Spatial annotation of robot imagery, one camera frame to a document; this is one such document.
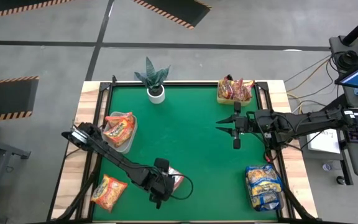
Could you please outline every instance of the yellow chip bag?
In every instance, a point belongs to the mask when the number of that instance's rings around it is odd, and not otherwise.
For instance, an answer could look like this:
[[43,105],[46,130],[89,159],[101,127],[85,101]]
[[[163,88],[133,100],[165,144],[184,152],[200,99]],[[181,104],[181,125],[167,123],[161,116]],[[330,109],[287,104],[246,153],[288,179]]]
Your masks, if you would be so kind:
[[127,186],[127,183],[121,182],[114,177],[109,177],[104,174],[103,180],[94,190],[91,200],[94,203],[97,203],[100,207],[111,212],[112,207]]

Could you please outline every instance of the wooden table frame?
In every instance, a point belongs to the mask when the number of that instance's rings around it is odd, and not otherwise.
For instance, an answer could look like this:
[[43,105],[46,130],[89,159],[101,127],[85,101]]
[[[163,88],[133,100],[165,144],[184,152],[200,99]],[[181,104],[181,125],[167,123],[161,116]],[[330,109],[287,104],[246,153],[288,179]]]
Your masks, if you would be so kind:
[[[110,102],[112,89],[116,86],[140,85],[141,82],[138,81],[120,82],[114,80],[113,82],[84,82],[74,123],[77,125],[81,122],[93,122],[97,125],[103,124],[104,115],[107,114],[110,109],[110,104],[107,104],[107,102]],[[217,81],[166,81],[164,85],[216,86]],[[282,80],[257,81],[255,88],[259,90],[256,91],[257,94],[255,98],[257,99],[260,109],[274,109],[275,111],[284,113],[290,112],[287,93]],[[293,141],[291,144],[299,146],[298,141]],[[75,149],[75,146],[69,143],[66,154]],[[73,157],[66,158],[63,161],[55,195],[51,202],[48,220],[59,217],[75,198],[78,192],[76,189],[79,190],[81,186],[84,185],[90,172],[94,171],[95,167],[100,168],[101,156],[96,155],[96,153],[79,151],[76,152],[75,155],[76,156],[73,155]],[[288,147],[283,152],[278,153],[278,159],[275,161],[275,165],[280,171],[283,181],[290,187],[301,204],[310,214],[317,217],[301,152]],[[91,188],[92,191],[98,182],[97,178]],[[90,194],[91,191],[88,190],[85,195],[85,200],[80,200],[76,213],[71,216],[71,219],[92,222],[94,206],[93,203],[90,203]],[[299,217],[292,206],[288,209],[288,203],[289,201],[286,200],[283,210],[277,212],[278,217]]]

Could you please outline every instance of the black and orange hazard stripe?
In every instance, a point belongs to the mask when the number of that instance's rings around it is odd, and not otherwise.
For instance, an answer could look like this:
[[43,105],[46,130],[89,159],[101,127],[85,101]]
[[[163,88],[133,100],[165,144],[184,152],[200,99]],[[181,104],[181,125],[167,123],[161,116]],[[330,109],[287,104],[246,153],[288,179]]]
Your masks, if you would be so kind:
[[0,0],[0,16],[52,6],[72,0]]
[[195,0],[133,1],[188,29],[194,29],[211,9],[210,6]]
[[0,80],[0,120],[32,115],[39,76]]

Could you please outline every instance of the chip bag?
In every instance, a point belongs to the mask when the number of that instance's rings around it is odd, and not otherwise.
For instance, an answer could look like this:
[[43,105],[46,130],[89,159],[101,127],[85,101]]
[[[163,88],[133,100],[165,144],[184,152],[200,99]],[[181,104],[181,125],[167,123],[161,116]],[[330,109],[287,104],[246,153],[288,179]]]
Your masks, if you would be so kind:
[[272,165],[246,167],[246,186],[255,210],[281,209],[282,182]]
[[106,120],[109,121],[111,128],[103,134],[112,141],[115,147],[119,147],[131,138],[135,126],[132,113],[125,114],[124,116],[106,117]]
[[230,75],[218,81],[218,103],[233,104],[239,101],[242,106],[247,105],[252,99],[252,87],[254,81],[244,82],[233,80]]
[[104,174],[103,180],[94,190],[91,200],[94,203],[97,203],[100,207],[111,212],[112,207],[127,186],[127,183],[121,182],[114,177],[109,177]]

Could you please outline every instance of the cord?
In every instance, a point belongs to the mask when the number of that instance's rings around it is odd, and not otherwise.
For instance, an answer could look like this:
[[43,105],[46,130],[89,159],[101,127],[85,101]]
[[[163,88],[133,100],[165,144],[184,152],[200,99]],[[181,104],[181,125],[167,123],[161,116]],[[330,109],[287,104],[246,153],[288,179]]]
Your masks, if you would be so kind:
[[68,156],[70,156],[71,154],[73,154],[74,152],[78,151],[78,150],[80,150],[80,148],[75,149],[74,151],[72,151],[72,152],[70,152],[69,154],[67,154],[67,155],[65,156],[65,159],[66,159]]
[[294,145],[291,145],[291,144],[286,144],[286,146],[290,146],[290,147],[292,147],[292,148],[295,148],[295,149],[297,149],[297,150],[302,151],[302,148],[299,148],[299,147],[294,146]]
[[292,88],[291,90],[288,90],[287,92],[296,90],[297,88],[299,88],[300,86],[302,86],[306,81],[308,81],[316,72],[317,70],[319,70],[319,68],[321,68],[325,63],[328,63],[329,59],[325,60],[322,64],[320,64],[305,80],[303,80],[299,85],[297,85],[296,87]]
[[261,141],[263,143],[263,145],[266,145],[264,140],[260,136],[258,136],[256,133],[253,133],[253,132],[250,132],[250,133],[253,134],[255,137],[257,137],[259,139],[259,141]]
[[317,91],[316,91],[316,92],[314,92],[314,93],[311,93],[311,94],[308,94],[308,95],[305,95],[305,96],[299,96],[299,97],[294,98],[294,99],[299,100],[299,99],[302,99],[302,98],[305,98],[305,97],[308,97],[308,96],[313,96],[313,95],[315,95],[315,94],[317,94],[317,93],[319,93],[319,92],[321,92],[321,91],[323,91],[323,90],[327,89],[327,88],[328,88],[331,84],[333,84],[333,83],[334,83],[333,78],[331,77],[331,75],[330,75],[330,74],[329,74],[329,72],[328,72],[328,61],[327,61],[327,62],[325,62],[325,63],[326,63],[326,71],[327,71],[327,75],[328,75],[329,79],[331,80],[331,82],[330,82],[328,85],[326,85],[326,86],[322,87],[321,89],[317,90]]
[[176,197],[176,196],[174,196],[174,195],[171,195],[171,198],[174,198],[174,199],[177,199],[177,200],[185,200],[185,199],[188,199],[188,198],[192,195],[192,193],[193,193],[193,189],[194,189],[193,181],[191,181],[191,179],[190,179],[188,176],[183,175],[183,174],[171,174],[171,176],[181,176],[181,177],[184,177],[184,178],[188,179],[189,182],[190,182],[190,184],[191,184],[190,193],[189,193],[186,197],[182,197],[182,198],[181,198],[181,197]]
[[281,115],[281,114],[276,114],[276,116],[279,116],[279,117],[283,118],[283,119],[284,119],[285,121],[287,121],[287,123],[291,126],[292,130],[295,130],[295,129],[293,128],[291,122],[290,122],[285,116],[283,116],[283,115]]
[[320,105],[320,106],[326,106],[326,105],[324,105],[324,104],[322,104],[322,103],[319,103],[319,102],[317,102],[317,101],[314,101],[314,100],[303,100],[303,101],[301,101],[301,103],[299,104],[299,114],[303,114],[303,111],[302,111],[302,106],[303,106],[303,103],[306,103],[306,102],[312,102],[312,103],[316,103],[316,104],[318,104],[318,105]]
[[286,82],[290,81],[291,79],[297,77],[299,74],[303,73],[304,71],[307,71],[309,68],[311,68],[311,67],[317,65],[319,62],[323,61],[324,59],[326,59],[326,58],[328,58],[328,57],[330,57],[330,56],[331,56],[331,55],[327,55],[327,56],[325,56],[324,58],[318,60],[316,63],[310,65],[309,67],[307,67],[307,68],[303,69],[302,71],[298,72],[296,75],[294,75],[294,76],[292,76],[291,78],[285,80],[284,83],[286,83]]
[[313,138],[311,138],[308,142],[306,142],[300,150],[302,150],[305,146],[307,146],[311,141],[313,141],[319,134],[321,134],[323,131],[320,131],[318,134],[316,134]]
[[295,96],[294,94],[287,93],[287,96],[292,97],[292,99],[294,99],[294,100],[297,100],[297,101],[298,101],[298,104],[301,104],[301,100],[299,100],[299,99],[298,99],[298,97],[297,97],[297,96]]
[[331,57],[331,58],[329,59],[329,65],[331,66],[331,68],[332,68],[335,72],[342,73],[342,72],[338,71],[336,68],[334,68],[334,66],[333,66],[333,64],[332,64],[331,62],[333,62],[333,63],[336,65],[336,63],[334,62],[334,57]]

